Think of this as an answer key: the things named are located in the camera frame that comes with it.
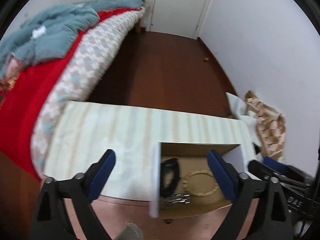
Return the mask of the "pink table mat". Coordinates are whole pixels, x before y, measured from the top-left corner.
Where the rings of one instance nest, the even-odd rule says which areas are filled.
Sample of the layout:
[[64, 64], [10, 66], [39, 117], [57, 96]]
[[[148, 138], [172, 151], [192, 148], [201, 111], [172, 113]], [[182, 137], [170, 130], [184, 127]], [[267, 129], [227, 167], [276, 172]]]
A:
[[149, 216], [149, 204], [100, 196], [91, 206], [112, 239], [127, 223], [136, 224], [144, 239], [211, 239], [230, 207], [200, 216], [174, 219], [170, 224]]

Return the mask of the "white door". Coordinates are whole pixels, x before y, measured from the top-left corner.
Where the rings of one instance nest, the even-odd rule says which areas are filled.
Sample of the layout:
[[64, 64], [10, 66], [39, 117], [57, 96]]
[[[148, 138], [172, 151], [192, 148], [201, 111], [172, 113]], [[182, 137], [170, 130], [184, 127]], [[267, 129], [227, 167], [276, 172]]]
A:
[[195, 39], [210, 0], [154, 0], [149, 30]]

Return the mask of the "white wrapping paper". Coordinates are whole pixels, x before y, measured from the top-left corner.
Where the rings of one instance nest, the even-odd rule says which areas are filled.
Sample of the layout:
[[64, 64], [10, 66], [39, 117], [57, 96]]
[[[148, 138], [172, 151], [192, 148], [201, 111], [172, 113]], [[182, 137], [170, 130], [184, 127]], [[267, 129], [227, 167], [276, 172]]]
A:
[[257, 160], [262, 162], [261, 142], [257, 133], [257, 114], [249, 110], [248, 105], [238, 96], [226, 92], [226, 97], [233, 118], [241, 120], [247, 125]]

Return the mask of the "blue-grey blanket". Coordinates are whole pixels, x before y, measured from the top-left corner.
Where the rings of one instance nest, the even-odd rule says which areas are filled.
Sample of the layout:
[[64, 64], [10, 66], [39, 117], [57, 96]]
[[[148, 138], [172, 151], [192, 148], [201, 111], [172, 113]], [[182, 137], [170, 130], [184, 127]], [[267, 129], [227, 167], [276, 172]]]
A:
[[95, 0], [55, 5], [40, 12], [1, 41], [1, 78], [8, 72], [13, 58], [24, 67], [64, 58], [79, 32], [99, 22], [99, 12], [138, 9], [143, 3], [144, 0]]

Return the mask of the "striped pale table cloth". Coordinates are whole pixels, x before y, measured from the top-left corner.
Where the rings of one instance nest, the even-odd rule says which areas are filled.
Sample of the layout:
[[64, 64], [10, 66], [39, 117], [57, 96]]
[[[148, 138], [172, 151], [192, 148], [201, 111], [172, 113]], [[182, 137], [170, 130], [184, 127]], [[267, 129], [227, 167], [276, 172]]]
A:
[[57, 180], [69, 179], [111, 149], [116, 165], [102, 194], [150, 201], [153, 153], [160, 142], [239, 145], [240, 152], [231, 155], [239, 171], [255, 158], [247, 125], [240, 120], [70, 101], [54, 129], [42, 172]]

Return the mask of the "red bed sheet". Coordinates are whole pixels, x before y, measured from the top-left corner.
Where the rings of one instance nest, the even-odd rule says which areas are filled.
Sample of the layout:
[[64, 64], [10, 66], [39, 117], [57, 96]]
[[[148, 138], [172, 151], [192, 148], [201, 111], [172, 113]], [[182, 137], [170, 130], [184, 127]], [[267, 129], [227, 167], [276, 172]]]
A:
[[30, 140], [36, 119], [51, 89], [75, 52], [82, 31], [63, 59], [28, 67], [20, 72], [14, 87], [1, 102], [1, 153], [31, 175], [36, 174], [30, 155]]

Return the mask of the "checkered white quilt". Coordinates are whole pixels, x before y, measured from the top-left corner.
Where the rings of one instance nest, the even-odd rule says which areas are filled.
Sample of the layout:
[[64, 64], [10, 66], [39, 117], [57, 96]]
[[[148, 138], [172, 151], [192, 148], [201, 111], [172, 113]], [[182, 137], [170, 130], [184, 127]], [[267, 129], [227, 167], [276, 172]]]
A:
[[36, 119], [30, 155], [36, 174], [43, 176], [48, 147], [57, 121], [68, 101], [85, 101], [116, 57], [122, 42], [145, 14], [145, 7], [102, 11], [88, 29], [51, 89]]

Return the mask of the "white cardboard box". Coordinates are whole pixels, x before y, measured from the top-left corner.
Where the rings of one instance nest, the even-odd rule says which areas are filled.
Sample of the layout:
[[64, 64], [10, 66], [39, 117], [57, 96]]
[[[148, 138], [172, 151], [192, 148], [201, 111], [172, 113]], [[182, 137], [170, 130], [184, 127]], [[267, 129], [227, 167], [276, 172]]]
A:
[[[176, 219], [202, 215], [230, 206], [207, 163], [207, 154], [215, 150], [237, 172], [247, 172], [249, 161], [256, 158], [252, 143], [187, 144], [159, 142], [153, 150], [152, 190], [149, 205], [151, 218]], [[160, 186], [168, 187], [180, 177], [175, 194], [189, 194], [188, 201], [168, 204], [160, 194]]]

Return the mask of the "brown patterned paper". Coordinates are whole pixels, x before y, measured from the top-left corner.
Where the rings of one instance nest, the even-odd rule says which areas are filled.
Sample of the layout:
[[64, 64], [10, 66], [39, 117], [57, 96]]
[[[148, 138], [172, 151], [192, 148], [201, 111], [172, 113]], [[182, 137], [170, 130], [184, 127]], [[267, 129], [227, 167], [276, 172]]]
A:
[[280, 159], [286, 139], [285, 118], [275, 108], [261, 101], [252, 90], [246, 93], [245, 103], [247, 109], [257, 117], [255, 131], [261, 143], [262, 155], [273, 160]]

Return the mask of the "dark grey fuzzy fabric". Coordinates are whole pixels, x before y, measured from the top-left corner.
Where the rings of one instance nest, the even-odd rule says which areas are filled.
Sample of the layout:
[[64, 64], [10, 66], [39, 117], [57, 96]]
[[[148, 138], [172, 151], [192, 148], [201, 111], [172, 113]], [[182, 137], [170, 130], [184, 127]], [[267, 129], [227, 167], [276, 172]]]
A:
[[128, 220], [115, 240], [143, 240], [143, 232], [133, 221]]

